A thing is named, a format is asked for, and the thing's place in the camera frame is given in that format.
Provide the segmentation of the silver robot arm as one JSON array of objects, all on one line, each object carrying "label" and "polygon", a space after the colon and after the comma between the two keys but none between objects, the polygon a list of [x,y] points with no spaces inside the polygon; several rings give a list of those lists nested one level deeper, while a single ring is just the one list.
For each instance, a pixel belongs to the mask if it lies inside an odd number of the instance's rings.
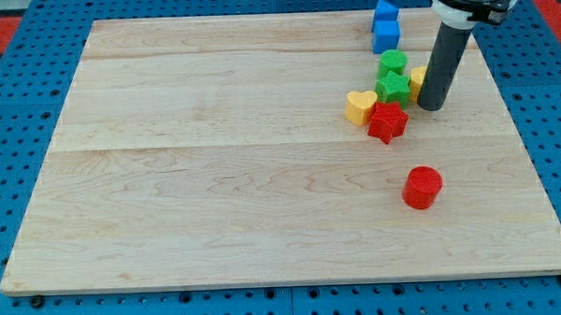
[{"label": "silver robot arm", "polygon": [[441,21],[466,31],[477,23],[499,25],[512,13],[518,0],[430,0]]}]

